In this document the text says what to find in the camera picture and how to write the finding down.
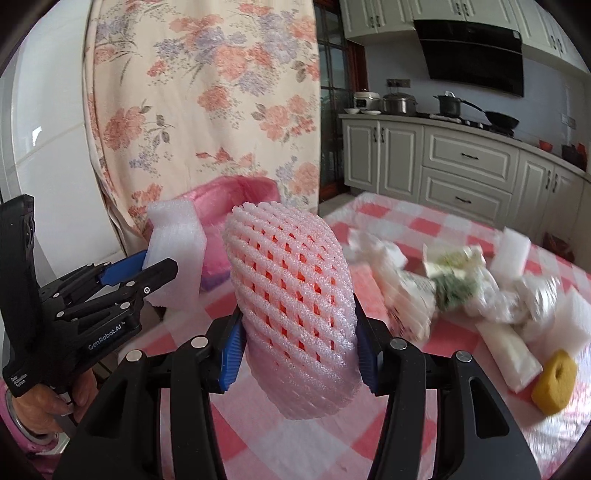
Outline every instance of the range hood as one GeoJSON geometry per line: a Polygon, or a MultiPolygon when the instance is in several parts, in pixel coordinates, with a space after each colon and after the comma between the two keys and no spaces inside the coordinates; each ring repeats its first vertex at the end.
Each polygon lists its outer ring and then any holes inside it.
{"type": "Polygon", "coordinates": [[[429,76],[523,97],[518,31],[466,21],[415,20],[429,76]]]}

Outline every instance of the floral curtain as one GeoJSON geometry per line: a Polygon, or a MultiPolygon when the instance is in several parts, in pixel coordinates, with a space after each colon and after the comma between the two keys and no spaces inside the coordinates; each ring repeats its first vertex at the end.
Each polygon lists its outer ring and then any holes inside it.
{"type": "Polygon", "coordinates": [[[315,211],[319,76],[311,0],[96,0],[86,115],[111,212],[141,235],[150,202],[236,174],[315,211]]]}

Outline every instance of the gas stove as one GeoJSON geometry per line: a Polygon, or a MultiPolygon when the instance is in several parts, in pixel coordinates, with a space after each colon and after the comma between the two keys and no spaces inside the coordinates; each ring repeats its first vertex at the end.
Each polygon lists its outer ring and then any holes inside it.
{"type": "Polygon", "coordinates": [[[438,113],[419,113],[417,112],[417,116],[420,118],[430,118],[432,120],[440,120],[442,122],[450,122],[453,124],[458,125],[466,125],[467,127],[472,128],[479,128],[480,130],[485,130],[487,132],[493,132],[499,135],[504,135],[506,137],[514,138],[515,132],[513,130],[505,129],[496,127],[494,125],[483,124],[480,122],[475,122],[473,120],[466,120],[465,118],[452,118],[449,116],[439,115],[438,113]]]}

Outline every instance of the frying pan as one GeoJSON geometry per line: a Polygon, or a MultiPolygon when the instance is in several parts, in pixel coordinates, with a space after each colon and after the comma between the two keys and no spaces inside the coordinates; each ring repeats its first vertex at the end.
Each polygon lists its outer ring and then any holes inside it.
{"type": "Polygon", "coordinates": [[[467,100],[462,100],[462,103],[465,103],[467,106],[471,106],[476,110],[480,110],[482,113],[486,115],[488,121],[494,125],[495,127],[513,130],[517,125],[519,125],[519,120],[513,118],[512,116],[505,115],[504,113],[499,112],[485,112],[482,108],[473,103],[468,102],[467,100]]]}

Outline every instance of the red bowl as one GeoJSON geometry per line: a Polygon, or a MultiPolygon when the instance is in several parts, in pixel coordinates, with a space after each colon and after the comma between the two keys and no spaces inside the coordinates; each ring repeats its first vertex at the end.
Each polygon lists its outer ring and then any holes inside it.
{"type": "Polygon", "coordinates": [[[540,148],[545,152],[551,153],[554,145],[551,143],[545,142],[544,140],[540,140],[540,148]]]}

